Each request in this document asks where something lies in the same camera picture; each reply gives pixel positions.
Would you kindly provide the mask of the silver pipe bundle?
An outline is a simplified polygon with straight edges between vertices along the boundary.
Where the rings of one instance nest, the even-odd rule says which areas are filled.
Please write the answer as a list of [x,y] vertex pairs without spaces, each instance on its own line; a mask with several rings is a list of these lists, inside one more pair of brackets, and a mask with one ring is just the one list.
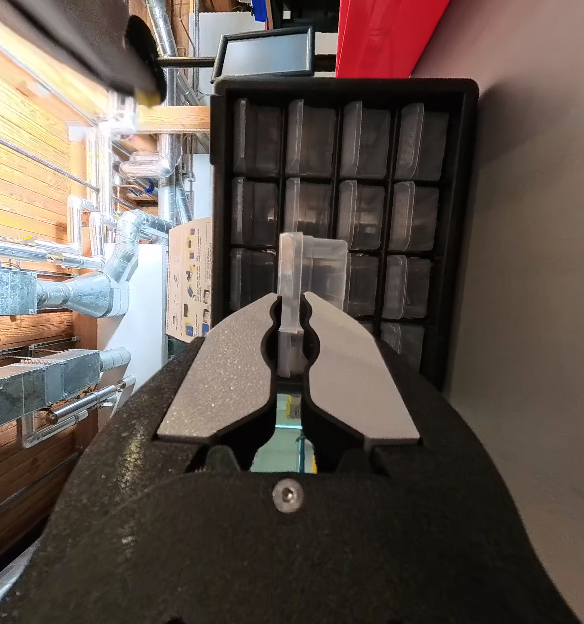
[[118,209],[136,210],[134,201],[155,202],[158,217],[174,225],[194,216],[192,189],[186,190],[181,145],[162,134],[155,147],[162,150],[129,150],[138,147],[138,136],[118,133],[110,122],[99,127],[68,126],[71,142],[86,142],[86,178],[69,179],[90,195],[70,195],[67,201],[68,243],[47,252],[48,261],[63,268],[102,269],[107,260],[105,231],[116,227]]

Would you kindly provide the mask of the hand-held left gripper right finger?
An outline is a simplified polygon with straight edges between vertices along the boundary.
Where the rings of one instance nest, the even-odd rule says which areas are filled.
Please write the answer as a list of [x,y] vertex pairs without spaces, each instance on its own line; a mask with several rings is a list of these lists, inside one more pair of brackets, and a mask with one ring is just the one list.
[[305,371],[310,407],[363,446],[416,444],[420,433],[372,337],[313,292],[306,332],[318,343]]

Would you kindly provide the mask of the wooden ceiling beam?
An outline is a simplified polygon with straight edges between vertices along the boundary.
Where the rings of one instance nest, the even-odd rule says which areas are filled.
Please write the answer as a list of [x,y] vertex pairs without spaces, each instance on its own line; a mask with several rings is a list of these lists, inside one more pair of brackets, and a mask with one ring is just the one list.
[[208,106],[137,106],[136,134],[210,134]]

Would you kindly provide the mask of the metal air duct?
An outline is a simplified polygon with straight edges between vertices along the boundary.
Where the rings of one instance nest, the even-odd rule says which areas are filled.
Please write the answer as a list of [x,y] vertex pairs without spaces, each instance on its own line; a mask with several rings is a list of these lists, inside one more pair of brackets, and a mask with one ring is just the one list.
[[74,397],[130,360],[123,347],[68,349],[0,367],[0,427]]
[[38,279],[33,271],[0,267],[0,316],[65,308],[92,318],[108,318],[124,315],[129,303],[128,283],[118,283],[101,271],[51,281]]

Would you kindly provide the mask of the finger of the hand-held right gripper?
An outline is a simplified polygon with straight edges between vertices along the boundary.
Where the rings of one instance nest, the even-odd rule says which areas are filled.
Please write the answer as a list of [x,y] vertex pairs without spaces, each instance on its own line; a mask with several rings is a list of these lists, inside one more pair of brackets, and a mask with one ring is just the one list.
[[0,22],[111,91],[164,92],[155,38],[123,1],[1,1]]

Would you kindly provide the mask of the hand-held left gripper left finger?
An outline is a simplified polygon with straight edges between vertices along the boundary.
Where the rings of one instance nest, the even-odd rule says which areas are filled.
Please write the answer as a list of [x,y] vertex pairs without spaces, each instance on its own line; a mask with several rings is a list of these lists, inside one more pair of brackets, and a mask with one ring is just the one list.
[[276,293],[268,293],[210,329],[156,435],[212,443],[269,408],[276,371],[267,354],[277,329]]

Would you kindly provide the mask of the clear plastic drawer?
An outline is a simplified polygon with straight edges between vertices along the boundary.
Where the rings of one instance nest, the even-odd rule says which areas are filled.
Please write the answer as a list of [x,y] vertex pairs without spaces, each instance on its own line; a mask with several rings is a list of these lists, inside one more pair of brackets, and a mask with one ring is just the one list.
[[350,273],[346,242],[315,238],[300,232],[282,233],[279,239],[278,295],[281,321],[278,330],[278,375],[292,378],[303,373],[301,295],[312,292],[343,311]]

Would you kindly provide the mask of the red plastic bin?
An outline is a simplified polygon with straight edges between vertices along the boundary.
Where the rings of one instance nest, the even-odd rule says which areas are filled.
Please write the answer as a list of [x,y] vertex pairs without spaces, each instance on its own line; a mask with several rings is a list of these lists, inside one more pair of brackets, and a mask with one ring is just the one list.
[[449,1],[340,1],[335,76],[407,79]]

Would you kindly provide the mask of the dark panel on stand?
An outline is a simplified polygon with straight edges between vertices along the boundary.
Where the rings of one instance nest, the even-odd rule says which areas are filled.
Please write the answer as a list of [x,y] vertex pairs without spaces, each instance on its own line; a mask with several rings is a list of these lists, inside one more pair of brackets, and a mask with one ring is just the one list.
[[222,35],[211,83],[223,77],[305,77],[314,74],[311,26]]

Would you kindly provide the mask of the printed instruction sheet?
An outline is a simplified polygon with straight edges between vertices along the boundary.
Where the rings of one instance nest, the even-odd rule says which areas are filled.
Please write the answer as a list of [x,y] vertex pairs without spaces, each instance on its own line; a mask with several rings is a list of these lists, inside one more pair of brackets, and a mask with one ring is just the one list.
[[212,318],[211,217],[192,220],[169,233],[166,333],[190,343],[205,337]]

